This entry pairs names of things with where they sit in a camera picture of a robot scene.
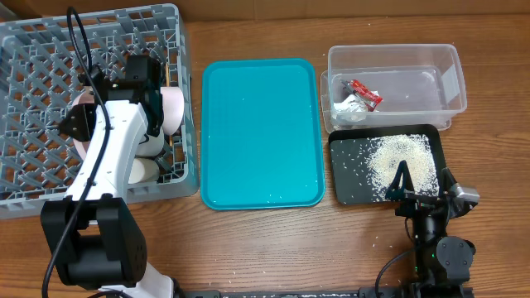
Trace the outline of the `white cup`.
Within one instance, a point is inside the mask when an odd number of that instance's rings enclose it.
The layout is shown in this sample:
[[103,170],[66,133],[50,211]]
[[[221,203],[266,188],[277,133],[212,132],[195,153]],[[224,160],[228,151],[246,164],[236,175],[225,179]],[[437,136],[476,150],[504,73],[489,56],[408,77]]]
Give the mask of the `white cup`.
[[158,164],[150,159],[135,158],[132,162],[132,169],[128,179],[130,185],[156,181],[160,175]]

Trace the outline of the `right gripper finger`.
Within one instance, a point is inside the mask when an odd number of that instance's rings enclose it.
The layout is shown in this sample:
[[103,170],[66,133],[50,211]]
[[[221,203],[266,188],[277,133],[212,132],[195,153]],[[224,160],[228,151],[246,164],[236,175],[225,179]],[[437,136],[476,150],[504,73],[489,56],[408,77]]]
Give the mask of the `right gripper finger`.
[[404,201],[415,193],[412,177],[406,161],[398,164],[396,175],[388,187],[385,198],[390,201]]
[[440,183],[439,183],[440,194],[443,195],[445,193],[448,193],[453,187],[453,185],[455,184],[457,184],[457,181],[455,177],[452,175],[450,169],[448,167],[443,168],[441,170]]

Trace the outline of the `large white plate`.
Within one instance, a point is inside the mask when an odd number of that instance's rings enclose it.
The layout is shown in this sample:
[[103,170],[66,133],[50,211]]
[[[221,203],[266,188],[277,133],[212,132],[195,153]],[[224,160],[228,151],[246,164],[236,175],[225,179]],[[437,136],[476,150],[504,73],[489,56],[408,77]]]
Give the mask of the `large white plate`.
[[71,107],[71,110],[74,111],[75,127],[77,128],[73,143],[75,150],[82,161],[86,158],[89,149],[90,137],[86,137],[88,126],[94,125],[92,120],[88,120],[87,117],[85,117],[83,105],[86,103],[94,103],[94,95],[92,94],[92,91],[88,89],[74,99]]

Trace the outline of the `white rice bowl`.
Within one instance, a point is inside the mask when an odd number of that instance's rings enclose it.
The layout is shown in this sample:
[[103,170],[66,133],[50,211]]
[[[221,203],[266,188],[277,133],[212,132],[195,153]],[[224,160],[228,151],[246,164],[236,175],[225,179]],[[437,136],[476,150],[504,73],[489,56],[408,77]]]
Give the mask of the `white rice bowl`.
[[184,117],[184,94],[178,87],[161,87],[163,122],[162,129],[167,135],[173,135],[181,126]]

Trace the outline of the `red snack wrapper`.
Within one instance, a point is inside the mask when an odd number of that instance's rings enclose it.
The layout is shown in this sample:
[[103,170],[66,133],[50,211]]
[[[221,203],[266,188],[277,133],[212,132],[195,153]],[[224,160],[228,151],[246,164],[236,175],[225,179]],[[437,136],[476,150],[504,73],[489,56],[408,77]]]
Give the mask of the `red snack wrapper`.
[[350,81],[342,79],[340,82],[348,92],[350,92],[352,95],[355,95],[364,103],[369,112],[373,112],[383,101],[382,97],[377,95],[375,92],[372,92],[356,79]]

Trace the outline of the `grey shallow bowl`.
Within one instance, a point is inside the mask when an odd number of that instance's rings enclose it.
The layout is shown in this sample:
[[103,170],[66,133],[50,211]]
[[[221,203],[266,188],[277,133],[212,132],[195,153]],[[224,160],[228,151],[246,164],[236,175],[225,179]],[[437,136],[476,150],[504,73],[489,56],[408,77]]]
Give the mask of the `grey shallow bowl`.
[[148,134],[144,134],[141,141],[138,144],[136,150],[136,156],[140,157],[153,157],[157,156],[163,149],[164,145],[164,133],[160,133],[154,137]]

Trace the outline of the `white napkin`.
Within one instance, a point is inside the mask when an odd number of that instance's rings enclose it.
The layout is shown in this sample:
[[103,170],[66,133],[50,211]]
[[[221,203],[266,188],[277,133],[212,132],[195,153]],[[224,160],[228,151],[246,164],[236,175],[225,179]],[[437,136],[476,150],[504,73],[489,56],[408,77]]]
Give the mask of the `white napkin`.
[[360,113],[373,112],[383,101],[382,98],[372,101],[358,94],[351,93],[345,89],[341,91],[341,102],[334,102],[333,108],[338,113]]

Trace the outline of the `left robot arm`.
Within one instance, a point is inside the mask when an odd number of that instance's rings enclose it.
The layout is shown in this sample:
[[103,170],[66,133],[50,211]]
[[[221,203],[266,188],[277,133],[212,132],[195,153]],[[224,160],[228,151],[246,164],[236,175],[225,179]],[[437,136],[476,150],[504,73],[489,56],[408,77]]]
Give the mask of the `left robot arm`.
[[95,127],[75,181],[61,200],[44,203],[40,220],[52,272],[67,286],[95,296],[182,297],[177,281],[147,260],[147,244],[125,202],[133,159],[142,139],[161,135],[161,65],[148,55],[131,55],[124,78],[95,82]]

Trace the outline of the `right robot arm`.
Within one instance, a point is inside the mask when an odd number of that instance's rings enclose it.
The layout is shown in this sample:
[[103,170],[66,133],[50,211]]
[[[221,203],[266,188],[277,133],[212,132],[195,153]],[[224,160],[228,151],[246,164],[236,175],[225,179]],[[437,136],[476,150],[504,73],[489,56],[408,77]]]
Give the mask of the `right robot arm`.
[[414,190],[407,163],[401,161],[386,198],[399,203],[395,209],[397,216],[412,221],[413,231],[407,235],[413,246],[380,270],[374,283],[375,295],[380,297],[383,293],[379,286],[387,269],[412,254],[416,277],[392,290],[393,297],[471,297],[473,291],[463,284],[470,279],[475,245],[448,235],[446,228],[451,219],[468,214],[479,203],[478,190],[461,185],[444,168],[439,195],[420,195]]

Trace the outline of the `wooden chopstick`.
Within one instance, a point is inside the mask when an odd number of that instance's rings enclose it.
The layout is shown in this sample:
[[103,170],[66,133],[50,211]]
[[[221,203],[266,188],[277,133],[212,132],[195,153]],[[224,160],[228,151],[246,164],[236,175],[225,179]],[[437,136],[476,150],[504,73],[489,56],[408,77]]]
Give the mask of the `wooden chopstick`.
[[168,64],[165,64],[165,81],[166,81],[166,87],[170,87],[171,78],[170,78],[170,70],[169,70]]

